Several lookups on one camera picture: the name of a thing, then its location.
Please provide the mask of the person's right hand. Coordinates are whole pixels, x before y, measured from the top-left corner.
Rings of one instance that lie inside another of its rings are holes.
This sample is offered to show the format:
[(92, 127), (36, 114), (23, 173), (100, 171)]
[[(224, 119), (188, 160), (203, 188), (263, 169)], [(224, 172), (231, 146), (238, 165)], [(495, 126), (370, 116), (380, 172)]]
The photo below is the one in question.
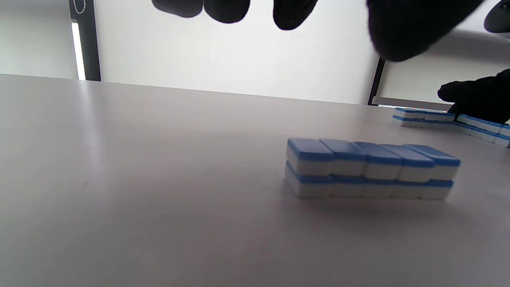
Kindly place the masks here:
[(452, 103), (448, 110), (481, 120), (505, 124), (510, 118), (510, 70), (474, 81), (454, 81), (437, 91), (441, 100)]

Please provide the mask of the person's left hand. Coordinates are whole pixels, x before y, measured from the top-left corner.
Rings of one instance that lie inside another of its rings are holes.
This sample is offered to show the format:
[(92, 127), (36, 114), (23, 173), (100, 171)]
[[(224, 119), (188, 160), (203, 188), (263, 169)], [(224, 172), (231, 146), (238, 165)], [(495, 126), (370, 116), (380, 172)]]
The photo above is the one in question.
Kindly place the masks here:
[[(249, 0), (153, 0), (160, 11), (194, 18), (203, 10), (224, 24), (241, 21)], [(427, 51), (471, 15), (481, 0), (368, 0), (373, 47), (388, 61), (402, 62)]]

